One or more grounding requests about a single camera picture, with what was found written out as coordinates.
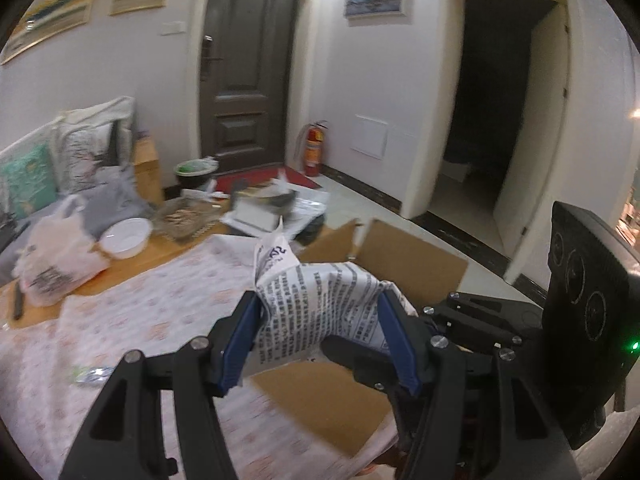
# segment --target red doormat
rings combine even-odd
[[[239,173],[230,173],[222,176],[216,177],[218,180],[218,185],[216,186],[216,191],[222,191],[223,193],[229,193],[231,191],[231,187],[236,180],[240,178],[245,178],[249,183],[249,186],[254,186],[255,184],[261,184],[266,182],[271,178],[276,178],[278,176],[278,170],[280,168],[272,167],[272,168],[257,168],[256,170],[249,171],[240,171]],[[284,166],[285,172],[287,173],[287,180],[292,184],[298,184],[299,186],[309,187],[311,189],[318,189],[321,187],[319,184],[316,184],[310,178],[307,178],[302,173],[299,173],[288,166]]]

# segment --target wooden cabinet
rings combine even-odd
[[[164,191],[160,184],[160,161],[153,139],[145,137],[136,142],[133,155],[138,194],[148,202],[160,205]]]

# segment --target dark gray door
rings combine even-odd
[[[200,147],[220,171],[284,161],[297,0],[209,0],[200,66]]]

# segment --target white patterned tablecloth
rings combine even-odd
[[[74,367],[113,366],[131,348],[175,351],[231,314],[252,287],[255,238],[212,235],[182,256],[97,296],[70,296],[58,320],[0,333],[0,416],[44,480],[57,479],[97,397],[70,381]],[[346,480],[396,437],[384,421],[354,458],[305,431],[245,381],[216,409],[241,480]],[[162,394],[167,456],[182,467],[170,392]]]

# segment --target cardboard box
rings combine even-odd
[[[298,257],[301,262],[345,262],[381,280],[395,282],[416,309],[457,290],[467,261],[420,238],[374,220],[360,247],[351,221],[322,236]],[[390,413],[386,395],[356,383],[350,370],[332,363],[293,363],[253,378],[281,410],[348,456],[355,456]]]

